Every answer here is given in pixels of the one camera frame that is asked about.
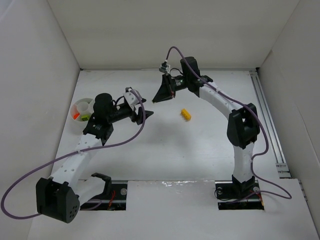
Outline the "yellow lego brick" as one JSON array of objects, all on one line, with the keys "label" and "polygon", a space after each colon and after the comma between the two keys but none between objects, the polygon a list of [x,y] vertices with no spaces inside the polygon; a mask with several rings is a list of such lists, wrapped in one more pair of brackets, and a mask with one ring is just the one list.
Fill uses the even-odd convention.
[{"label": "yellow lego brick", "polygon": [[192,119],[191,114],[185,108],[180,111],[180,114],[186,121],[190,121]]}]

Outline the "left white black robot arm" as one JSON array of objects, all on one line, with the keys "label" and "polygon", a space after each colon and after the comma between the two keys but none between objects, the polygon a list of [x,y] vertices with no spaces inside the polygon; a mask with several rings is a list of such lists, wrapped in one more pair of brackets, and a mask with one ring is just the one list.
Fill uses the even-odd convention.
[{"label": "left white black robot arm", "polygon": [[90,105],[92,113],[75,151],[65,158],[65,162],[50,177],[40,178],[36,183],[39,214],[70,223],[82,205],[95,196],[111,192],[112,179],[107,175],[95,172],[84,182],[79,179],[96,151],[106,146],[114,131],[114,123],[129,118],[143,127],[146,119],[153,114],[145,110],[143,104],[146,100],[137,90],[127,87],[122,97],[123,103],[120,105],[116,105],[109,93],[95,97]]}]

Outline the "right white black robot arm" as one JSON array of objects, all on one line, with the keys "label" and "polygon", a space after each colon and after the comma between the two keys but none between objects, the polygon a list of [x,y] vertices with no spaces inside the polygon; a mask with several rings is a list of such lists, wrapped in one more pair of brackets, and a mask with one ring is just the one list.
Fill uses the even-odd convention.
[{"label": "right white black robot arm", "polygon": [[210,77],[200,74],[194,57],[181,59],[180,64],[182,73],[178,76],[171,76],[171,69],[166,61],[160,65],[162,82],[152,102],[171,100],[178,91],[188,89],[226,117],[226,135],[234,150],[234,170],[230,183],[216,183],[215,193],[222,201],[242,199],[256,186],[251,170],[253,149],[260,133],[259,124],[253,116],[257,112],[256,106],[250,103],[247,105],[249,109],[246,109],[225,98]]}]

